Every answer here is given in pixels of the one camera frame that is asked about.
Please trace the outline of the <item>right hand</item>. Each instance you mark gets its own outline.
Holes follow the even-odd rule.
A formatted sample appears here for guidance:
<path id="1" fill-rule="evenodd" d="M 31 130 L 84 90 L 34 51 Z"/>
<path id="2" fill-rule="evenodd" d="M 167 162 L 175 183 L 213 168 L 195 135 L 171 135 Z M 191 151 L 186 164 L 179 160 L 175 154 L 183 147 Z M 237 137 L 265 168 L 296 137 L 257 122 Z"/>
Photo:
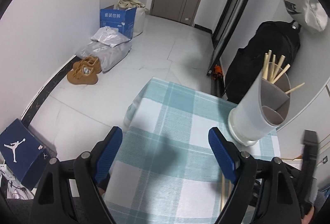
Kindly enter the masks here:
<path id="1" fill-rule="evenodd" d="M 310 224 L 310 222 L 313 219 L 314 212 L 315 212 L 315 207 L 312 206 L 309 213 L 305 215 L 304 218 L 302 219 L 302 224 Z"/>

